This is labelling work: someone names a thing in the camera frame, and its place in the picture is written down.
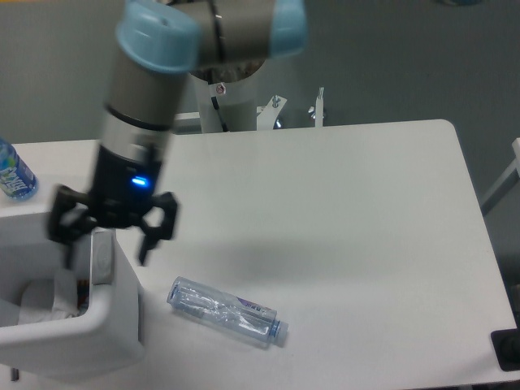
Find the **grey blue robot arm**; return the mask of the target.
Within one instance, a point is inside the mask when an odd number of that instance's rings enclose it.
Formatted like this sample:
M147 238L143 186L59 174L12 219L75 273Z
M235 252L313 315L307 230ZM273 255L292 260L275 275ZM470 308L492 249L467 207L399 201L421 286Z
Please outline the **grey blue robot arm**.
M155 188L189 74L299 54L307 31L301 1L126 2L92 182L56 188L48 238L70 248L96 228L137 227L145 263L175 231L178 202Z

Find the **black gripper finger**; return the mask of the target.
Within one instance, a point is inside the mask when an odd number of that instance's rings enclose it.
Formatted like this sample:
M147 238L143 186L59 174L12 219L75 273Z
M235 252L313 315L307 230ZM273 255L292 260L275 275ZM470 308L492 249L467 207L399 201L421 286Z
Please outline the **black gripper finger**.
M98 225L90 213L90 206L87 193L77 192L63 184L55 188L46 231L51 241L64 246L63 265L66 269L72 269L74 265L76 242Z
M174 236L179 203L171 192L152 196L147 202L146 212L141 216L138 227L143 233L143 239L138 254L138 262L143 267L149 251L154 250L160 241L169 241ZM162 219L158 225L151 226L145 216L152 210L162 211Z

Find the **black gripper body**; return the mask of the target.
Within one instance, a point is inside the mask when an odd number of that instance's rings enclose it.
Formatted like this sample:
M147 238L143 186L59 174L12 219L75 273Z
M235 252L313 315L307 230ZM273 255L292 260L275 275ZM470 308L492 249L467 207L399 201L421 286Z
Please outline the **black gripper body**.
M158 149L151 145L145 147L142 161L101 145L88 191L89 216L100 228L150 230L145 215L155 207L154 191L162 164Z

